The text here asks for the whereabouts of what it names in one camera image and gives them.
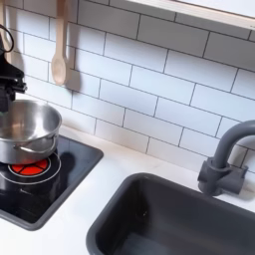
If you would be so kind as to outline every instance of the black stovetop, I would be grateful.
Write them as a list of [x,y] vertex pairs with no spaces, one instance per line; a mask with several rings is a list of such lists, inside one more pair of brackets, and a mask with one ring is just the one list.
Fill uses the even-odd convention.
[[41,228],[103,157],[94,147],[59,136],[55,153],[33,165],[0,162],[0,217]]

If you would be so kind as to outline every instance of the hanging utensil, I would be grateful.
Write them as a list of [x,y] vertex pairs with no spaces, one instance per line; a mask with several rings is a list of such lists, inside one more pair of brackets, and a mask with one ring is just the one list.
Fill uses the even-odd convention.
[[[0,0],[0,24],[6,27],[5,25],[5,6],[4,6],[4,0]],[[11,44],[7,39],[7,35],[4,30],[0,30],[0,34],[2,37],[2,41],[4,44],[4,48],[6,51],[8,51],[11,48]],[[5,55],[6,60],[11,64],[12,63],[12,53],[6,53]]]
[[57,0],[56,53],[52,60],[52,76],[57,85],[64,85],[70,77],[66,56],[68,2]]

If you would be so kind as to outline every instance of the pot rim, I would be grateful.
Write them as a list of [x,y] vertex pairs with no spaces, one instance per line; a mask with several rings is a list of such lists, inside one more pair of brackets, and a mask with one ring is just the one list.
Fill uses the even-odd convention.
[[47,103],[39,102],[39,101],[33,101],[33,100],[15,100],[12,104],[15,104],[15,102],[25,102],[25,103],[26,102],[30,102],[30,103],[34,103],[36,105],[40,105],[40,106],[44,106],[44,107],[50,108],[53,112],[55,112],[58,115],[58,117],[59,117],[59,124],[51,132],[49,132],[49,133],[47,133],[45,135],[42,135],[40,137],[37,137],[37,138],[10,139],[10,138],[3,138],[3,137],[0,136],[0,141],[6,141],[6,142],[11,142],[11,143],[13,143],[13,142],[28,143],[28,142],[31,142],[31,141],[35,141],[35,140],[38,140],[38,139],[42,139],[42,138],[48,137],[51,134],[54,134],[54,133],[58,132],[58,130],[59,130],[61,124],[62,124],[62,116],[61,116],[61,114],[55,108],[53,108],[52,106],[48,105]]

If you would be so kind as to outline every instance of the gray faucet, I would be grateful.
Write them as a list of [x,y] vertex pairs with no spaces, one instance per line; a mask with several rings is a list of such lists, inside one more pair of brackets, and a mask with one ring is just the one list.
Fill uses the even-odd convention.
[[220,195],[224,190],[239,194],[248,167],[238,171],[227,162],[235,143],[249,135],[255,135],[255,121],[238,124],[225,133],[213,157],[203,162],[199,176],[199,189],[211,196]]

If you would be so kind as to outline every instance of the tile backsplash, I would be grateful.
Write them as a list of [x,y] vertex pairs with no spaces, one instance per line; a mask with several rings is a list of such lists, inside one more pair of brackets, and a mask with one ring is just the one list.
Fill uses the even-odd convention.
[[[56,1],[7,1],[27,95],[64,124],[198,171],[223,134],[255,119],[255,32],[126,0],[71,0],[72,77],[54,84]],[[229,162],[255,173],[255,137]]]

